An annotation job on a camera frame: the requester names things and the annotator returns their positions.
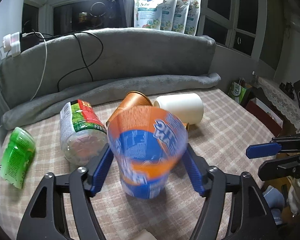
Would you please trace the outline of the black power adapter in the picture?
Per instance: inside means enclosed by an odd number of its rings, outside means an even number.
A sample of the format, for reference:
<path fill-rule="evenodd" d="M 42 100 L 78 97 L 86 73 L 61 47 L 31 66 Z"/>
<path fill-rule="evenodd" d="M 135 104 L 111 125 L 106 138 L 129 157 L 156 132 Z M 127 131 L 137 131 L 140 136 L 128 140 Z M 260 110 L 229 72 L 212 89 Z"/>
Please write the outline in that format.
<path fill-rule="evenodd" d="M 20 51 L 23 52 L 39 44 L 40 38 L 36 33 L 21 33 L 19 34 Z"/>

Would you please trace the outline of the white power strip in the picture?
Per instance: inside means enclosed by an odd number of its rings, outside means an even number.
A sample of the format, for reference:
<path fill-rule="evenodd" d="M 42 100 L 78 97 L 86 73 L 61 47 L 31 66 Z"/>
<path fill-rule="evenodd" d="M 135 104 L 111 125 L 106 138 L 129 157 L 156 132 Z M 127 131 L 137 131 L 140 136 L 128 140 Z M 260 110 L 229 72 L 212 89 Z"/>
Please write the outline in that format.
<path fill-rule="evenodd" d="M 12 57 L 16 57 L 21 54 L 20 38 L 22 34 L 16 32 L 13 34 L 5 35 L 2 38 L 2 47 L 4 52 L 11 52 Z"/>

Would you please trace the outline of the front copper paper cup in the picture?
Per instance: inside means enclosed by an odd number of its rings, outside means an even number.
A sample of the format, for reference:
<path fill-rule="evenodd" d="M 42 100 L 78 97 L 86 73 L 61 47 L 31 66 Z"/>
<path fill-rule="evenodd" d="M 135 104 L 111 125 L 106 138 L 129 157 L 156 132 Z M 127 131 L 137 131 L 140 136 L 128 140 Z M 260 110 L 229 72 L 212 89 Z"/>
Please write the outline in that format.
<path fill-rule="evenodd" d="M 186 129 L 186 131 L 188 132 L 190 124 L 189 123 L 183 123 L 183 126 Z"/>

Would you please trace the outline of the white refill pouch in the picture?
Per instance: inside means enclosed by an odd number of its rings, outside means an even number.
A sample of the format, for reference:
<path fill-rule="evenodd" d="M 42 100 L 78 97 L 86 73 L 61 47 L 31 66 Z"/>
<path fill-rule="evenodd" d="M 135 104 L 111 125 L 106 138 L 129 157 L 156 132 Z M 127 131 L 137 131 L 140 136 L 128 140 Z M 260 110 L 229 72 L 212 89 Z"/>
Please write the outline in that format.
<path fill-rule="evenodd" d="M 172 31 L 184 33 L 191 0 L 177 0 L 172 23 Z"/>
<path fill-rule="evenodd" d="M 186 20 L 185 34 L 194 36 L 197 32 L 201 10 L 201 0 L 191 0 Z"/>
<path fill-rule="evenodd" d="M 159 30 L 165 0 L 134 0 L 134 28 Z"/>
<path fill-rule="evenodd" d="M 165 0 L 162 6 L 160 30 L 171 31 L 177 0 Z"/>

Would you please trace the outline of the blue orange Arctic Ocean cup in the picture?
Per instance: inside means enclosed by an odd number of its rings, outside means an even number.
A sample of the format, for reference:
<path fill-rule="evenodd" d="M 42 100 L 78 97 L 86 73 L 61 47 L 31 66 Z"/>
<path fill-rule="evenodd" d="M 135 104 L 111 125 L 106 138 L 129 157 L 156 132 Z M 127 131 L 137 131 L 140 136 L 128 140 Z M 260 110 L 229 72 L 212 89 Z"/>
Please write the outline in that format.
<path fill-rule="evenodd" d="M 188 143 L 181 120 L 152 106 L 122 111 L 110 122 L 107 135 L 123 190 L 141 199 L 153 199 L 160 194 Z"/>

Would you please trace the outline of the green plastic bottle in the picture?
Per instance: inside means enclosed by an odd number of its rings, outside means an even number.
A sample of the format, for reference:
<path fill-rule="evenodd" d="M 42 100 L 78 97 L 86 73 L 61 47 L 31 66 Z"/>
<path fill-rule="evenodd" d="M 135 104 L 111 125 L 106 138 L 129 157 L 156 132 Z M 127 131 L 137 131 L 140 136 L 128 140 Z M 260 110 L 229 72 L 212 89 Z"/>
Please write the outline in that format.
<path fill-rule="evenodd" d="M 22 189 L 27 170 L 36 152 L 34 138 L 16 127 L 10 135 L 0 162 L 0 176 L 17 189 Z"/>

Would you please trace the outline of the lace covered side table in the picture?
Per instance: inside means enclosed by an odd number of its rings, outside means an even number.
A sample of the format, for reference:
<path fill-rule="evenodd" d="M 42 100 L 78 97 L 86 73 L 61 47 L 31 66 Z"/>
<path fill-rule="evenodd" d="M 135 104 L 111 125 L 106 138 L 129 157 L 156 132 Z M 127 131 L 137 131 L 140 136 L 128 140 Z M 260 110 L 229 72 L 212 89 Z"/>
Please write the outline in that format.
<path fill-rule="evenodd" d="M 300 108 L 297 101 L 287 96 L 279 88 L 279 84 L 266 77 L 255 75 L 253 84 L 263 90 L 266 98 L 294 125 L 296 132 L 300 133 Z"/>

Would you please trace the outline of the green paper bag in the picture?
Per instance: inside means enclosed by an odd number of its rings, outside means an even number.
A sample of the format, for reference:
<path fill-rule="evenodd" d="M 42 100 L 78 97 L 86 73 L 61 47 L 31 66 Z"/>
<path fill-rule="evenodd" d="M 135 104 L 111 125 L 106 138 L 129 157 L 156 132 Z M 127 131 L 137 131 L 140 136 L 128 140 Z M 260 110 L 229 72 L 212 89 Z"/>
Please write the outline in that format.
<path fill-rule="evenodd" d="M 232 98 L 235 102 L 244 106 L 252 86 L 245 81 L 243 78 L 232 81 L 230 88 L 228 90 L 228 96 Z"/>

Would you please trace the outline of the clear jar red green label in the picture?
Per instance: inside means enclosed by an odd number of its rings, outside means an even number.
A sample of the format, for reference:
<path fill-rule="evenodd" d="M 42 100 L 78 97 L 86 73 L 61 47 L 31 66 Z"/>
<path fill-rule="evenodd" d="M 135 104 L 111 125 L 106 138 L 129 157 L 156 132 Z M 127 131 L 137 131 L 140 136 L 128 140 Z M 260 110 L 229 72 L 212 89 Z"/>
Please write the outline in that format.
<path fill-rule="evenodd" d="M 91 104 L 83 100 L 67 102 L 60 111 L 60 144 L 65 158 L 84 166 L 107 143 L 107 129 Z"/>

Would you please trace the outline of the grey sofa back cushion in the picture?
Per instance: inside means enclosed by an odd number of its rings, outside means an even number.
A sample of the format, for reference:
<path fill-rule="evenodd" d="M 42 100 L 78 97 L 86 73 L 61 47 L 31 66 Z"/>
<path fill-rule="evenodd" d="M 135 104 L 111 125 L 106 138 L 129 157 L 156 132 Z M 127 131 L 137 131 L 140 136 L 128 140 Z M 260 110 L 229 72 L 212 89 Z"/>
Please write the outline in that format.
<path fill-rule="evenodd" d="M 205 75 L 215 49 L 208 36 L 153 29 L 106 28 L 66 35 L 0 60 L 0 102 L 9 110 L 92 81 Z"/>

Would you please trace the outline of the copper paper cup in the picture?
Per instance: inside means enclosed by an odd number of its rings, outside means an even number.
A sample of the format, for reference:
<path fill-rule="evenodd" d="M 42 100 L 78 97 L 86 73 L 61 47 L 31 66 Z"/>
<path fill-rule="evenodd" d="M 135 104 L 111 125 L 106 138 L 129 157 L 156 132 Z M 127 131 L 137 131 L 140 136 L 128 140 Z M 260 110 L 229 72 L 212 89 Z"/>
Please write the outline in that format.
<path fill-rule="evenodd" d="M 125 111 L 131 107 L 134 106 L 153 106 L 151 100 L 138 91 L 130 91 L 127 93 L 125 98 L 122 100 L 122 102 L 119 104 L 119 106 L 115 109 L 115 111 L 112 113 L 112 115 L 109 117 L 109 119 L 106 122 L 106 126 L 108 127 L 110 122 L 122 111 Z"/>
<path fill-rule="evenodd" d="M 190 124 L 189 123 L 183 123 L 183 126 L 186 129 L 186 131 L 188 132 Z"/>

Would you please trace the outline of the grey rolled blanket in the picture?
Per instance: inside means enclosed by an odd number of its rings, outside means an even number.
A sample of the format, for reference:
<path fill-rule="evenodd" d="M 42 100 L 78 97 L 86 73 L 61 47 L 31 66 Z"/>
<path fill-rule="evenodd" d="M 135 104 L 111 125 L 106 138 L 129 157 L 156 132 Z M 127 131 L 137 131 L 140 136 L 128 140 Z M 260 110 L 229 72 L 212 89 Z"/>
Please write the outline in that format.
<path fill-rule="evenodd" d="M 22 103 L 1 117 L 6 130 L 25 126 L 58 114 L 70 101 L 81 99 L 94 105 L 122 100 L 128 92 L 138 91 L 145 95 L 164 94 L 189 89 L 208 89 L 218 85 L 217 73 L 202 76 L 155 75 L 128 79 L 104 80 L 66 88 Z"/>

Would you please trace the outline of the white paper cup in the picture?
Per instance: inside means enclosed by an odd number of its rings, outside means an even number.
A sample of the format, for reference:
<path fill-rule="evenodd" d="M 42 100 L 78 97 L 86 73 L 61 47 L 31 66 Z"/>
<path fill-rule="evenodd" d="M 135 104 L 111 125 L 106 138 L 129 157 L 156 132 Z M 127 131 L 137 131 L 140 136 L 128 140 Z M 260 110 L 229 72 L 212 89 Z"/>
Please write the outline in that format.
<path fill-rule="evenodd" d="M 200 123 L 204 115 L 203 102 L 196 93 L 162 95 L 156 98 L 153 106 L 174 114 L 190 125 Z"/>

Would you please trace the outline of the plaid beige bed cover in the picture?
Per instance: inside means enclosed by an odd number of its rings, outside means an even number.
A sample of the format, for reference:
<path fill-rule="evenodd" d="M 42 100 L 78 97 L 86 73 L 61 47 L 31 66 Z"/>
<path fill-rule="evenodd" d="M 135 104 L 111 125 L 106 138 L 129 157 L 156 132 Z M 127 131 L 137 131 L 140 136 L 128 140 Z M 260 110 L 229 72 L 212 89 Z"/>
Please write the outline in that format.
<path fill-rule="evenodd" d="M 248 159 L 249 145 L 268 142 L 272 133 L 220 89 L 198 90 L 204 105 L 200 124 L 189 128 L 189 142 L 208 164 L 225 173 L 247 171 L 257 177 L 262 159 Z M 72 167 L 60 146 L 59 115 L 25 129 L 36 142 L 36 154 L 23 188 L 0 179 L 0 225 L 11 239 L 17 236 L 25 209 L 44 174 L 67 174 Z M 91 201 L 107 239 L 133 239 L 142 230 L 157 239 L 189 239 L 204 200 L 194 190 L 182 163 L 171 171 L 157 198 L 144 200 L 124 193 L 117 162 L 112 162 L 101 192 Z"/>

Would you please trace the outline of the rear copper paper cup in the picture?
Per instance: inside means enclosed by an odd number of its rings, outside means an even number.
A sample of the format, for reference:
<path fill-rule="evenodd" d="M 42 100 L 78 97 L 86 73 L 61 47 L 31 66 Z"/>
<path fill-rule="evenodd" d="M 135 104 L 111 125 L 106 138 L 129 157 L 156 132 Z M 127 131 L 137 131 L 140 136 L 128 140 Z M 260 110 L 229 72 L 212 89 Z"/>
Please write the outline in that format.
<path fill-rule="evenodd" d="M 125 111 L 131 107 L 134 106 L 153 106 L 151 100 L 138 91 L 130 91 L 127 93 L 125 98 L 122 100 L 122 102 L 119 104 L 119 106 L 115 109 L 115 111 L 112 113 L 112 115 L 109 117 L 109 119 L 106 122 L 106 126 L 108 127 L 110 122 L 122 111 Z"/>

